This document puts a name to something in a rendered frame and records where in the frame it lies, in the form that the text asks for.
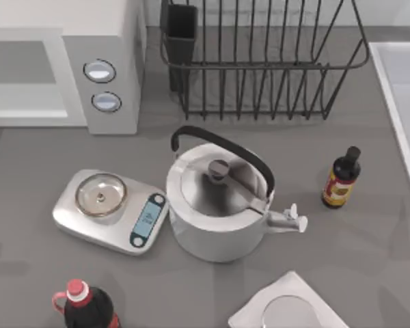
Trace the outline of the silver kitchen scale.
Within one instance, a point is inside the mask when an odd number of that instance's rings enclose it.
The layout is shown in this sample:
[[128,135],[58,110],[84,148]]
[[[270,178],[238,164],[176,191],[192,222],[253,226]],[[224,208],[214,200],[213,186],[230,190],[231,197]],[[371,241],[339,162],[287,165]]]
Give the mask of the silver kitchen scale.
[[58,228],[131,256],[155,243],[169,211],[159,188],[97,169],[78,171],[55,204]]

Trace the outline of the round microwave knob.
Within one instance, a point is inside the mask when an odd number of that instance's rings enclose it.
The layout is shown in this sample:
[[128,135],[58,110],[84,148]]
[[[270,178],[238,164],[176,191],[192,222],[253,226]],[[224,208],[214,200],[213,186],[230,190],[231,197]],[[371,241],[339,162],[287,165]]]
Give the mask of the round microwave knob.
[[116,71],[108,61],[97,59],[83,66],[84,75],[95,83],[109,83],[115,79]]
[[122,101],[112,92],[102,92],[92,96],[92,105],[100,112],[113,113],[121,108]]

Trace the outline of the dark cutlery holder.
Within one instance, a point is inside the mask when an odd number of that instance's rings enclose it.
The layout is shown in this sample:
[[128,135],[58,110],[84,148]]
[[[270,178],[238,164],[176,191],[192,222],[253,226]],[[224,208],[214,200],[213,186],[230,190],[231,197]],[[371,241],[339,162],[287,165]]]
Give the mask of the dark cutlery holder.
[[172,92],[184,93],[189,77],[188,68],[193,60],[197,39],[197,7],[176,4],[172,0],[161,0],[160,28],[163,45],[167,53],[169,86]]

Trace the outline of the dark sauce bottle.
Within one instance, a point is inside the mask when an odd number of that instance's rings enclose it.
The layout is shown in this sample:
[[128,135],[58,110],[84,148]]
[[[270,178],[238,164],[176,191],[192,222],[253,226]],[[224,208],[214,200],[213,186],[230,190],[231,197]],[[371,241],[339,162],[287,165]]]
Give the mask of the dark sauce bottle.
[[344,156],[338,157],[331,167],[321,199],[329,208],[341,208],[349,199],[357,178],[361,173],[359,156],[361,150],[350,146]]

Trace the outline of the white square scale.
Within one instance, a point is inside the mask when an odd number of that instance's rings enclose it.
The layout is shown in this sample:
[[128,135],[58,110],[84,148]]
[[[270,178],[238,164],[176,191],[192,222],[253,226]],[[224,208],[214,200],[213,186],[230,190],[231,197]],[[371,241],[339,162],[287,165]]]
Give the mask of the white square scale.
[[228,319],[230,328],[350,328],[296,272],[259,290]]

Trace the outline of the pale microwave oven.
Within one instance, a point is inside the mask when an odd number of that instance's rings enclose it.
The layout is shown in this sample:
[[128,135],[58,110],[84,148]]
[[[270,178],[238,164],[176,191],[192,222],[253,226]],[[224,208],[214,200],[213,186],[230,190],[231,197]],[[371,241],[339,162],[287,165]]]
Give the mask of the pale microwave oven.
[[[135,134],[146,37],[143,0],[0,0],[0,127]],[[114,66],[114,80],[84,75],[97,59]],[[121,108],[95,109],[102,92],[119,96]]]

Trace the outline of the dark cola bottle red cap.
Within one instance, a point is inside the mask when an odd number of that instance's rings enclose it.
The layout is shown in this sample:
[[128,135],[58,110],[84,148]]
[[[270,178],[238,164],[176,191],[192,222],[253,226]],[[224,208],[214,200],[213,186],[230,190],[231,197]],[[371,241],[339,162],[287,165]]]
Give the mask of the dark cola bottle red cap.
[[65,291],[52,296],[52,305],[66,328],[122,328],[111,297],[82,279],[69,280]]

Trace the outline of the white sink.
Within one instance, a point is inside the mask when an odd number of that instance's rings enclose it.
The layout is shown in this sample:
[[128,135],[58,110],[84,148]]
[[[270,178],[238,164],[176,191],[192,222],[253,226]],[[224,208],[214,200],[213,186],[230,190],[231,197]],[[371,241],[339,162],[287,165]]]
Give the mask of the white sink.
[[410,42],[371,42],[369,47],[410,181]]

